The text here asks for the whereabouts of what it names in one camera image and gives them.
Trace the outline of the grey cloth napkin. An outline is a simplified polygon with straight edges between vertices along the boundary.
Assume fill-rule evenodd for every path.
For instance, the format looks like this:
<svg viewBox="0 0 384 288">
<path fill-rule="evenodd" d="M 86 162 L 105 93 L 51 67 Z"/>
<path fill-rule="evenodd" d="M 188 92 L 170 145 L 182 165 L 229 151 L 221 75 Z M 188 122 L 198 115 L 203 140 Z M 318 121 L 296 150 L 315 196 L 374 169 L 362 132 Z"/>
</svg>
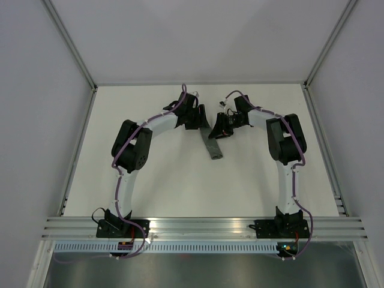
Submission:
<svg viewBox="0 0 384 288">
<path fill-rule="evenodd" d="M 211 132 L 210 127 L 200 127 L 200 135 L 206 147 L 206 150 L 211 158 L 211 160 L 219 160 L 223 158 L 223 153 L 217 143 L 216 139 L 210 139 L 209 134 Z"/>
</svg>

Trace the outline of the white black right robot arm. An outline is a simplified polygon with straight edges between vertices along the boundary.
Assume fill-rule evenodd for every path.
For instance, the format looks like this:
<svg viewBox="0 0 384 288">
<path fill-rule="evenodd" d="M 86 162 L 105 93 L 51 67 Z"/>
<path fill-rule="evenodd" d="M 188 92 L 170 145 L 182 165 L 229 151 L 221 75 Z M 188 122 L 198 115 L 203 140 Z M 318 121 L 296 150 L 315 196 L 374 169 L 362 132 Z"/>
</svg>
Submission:
<svg viewBox="0 0 384 288">
<path fill-rule="evenodd" d="M 234 99 L 234 112 L 219 112 L 210 139 L 233 135 L 234 129 L 258 126 L 266 131 L 268 151 L 278 169 L 278 204 L 275 216 L 255 220 L 249 228 L 258 239 L 308 238 L 310 230 L 298 199 L 298 168 L 305 165 L 307 143 L 296 114 L 286 116 L 250 103 L 247 95 Z"/>
</svg>

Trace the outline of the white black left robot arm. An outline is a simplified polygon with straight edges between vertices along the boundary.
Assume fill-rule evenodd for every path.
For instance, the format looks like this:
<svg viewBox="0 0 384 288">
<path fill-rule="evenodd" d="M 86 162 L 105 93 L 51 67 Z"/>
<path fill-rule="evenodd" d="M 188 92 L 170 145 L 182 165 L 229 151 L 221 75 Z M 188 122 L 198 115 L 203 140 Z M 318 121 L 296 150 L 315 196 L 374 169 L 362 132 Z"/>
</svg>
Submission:
<svg viewBox="0 0 384 288">
<path fill-rule="evenodd" d="M 118 173 L 114 197 L 104 213 L 108 237 L 126 237 L 135 225 L 131 221 L 132 195 L 137 174 L 149 157 L 151 141 L 158 135 L 178 128 L 197 130 L 205 125 L 205 108 L 199 104 L 197 92 L 182 89 L 178 100 L 164 107 L 160 113 L 142 122 L 126 120 L 122 123 L 111 155 L 112 168 Z"/>
</svg>

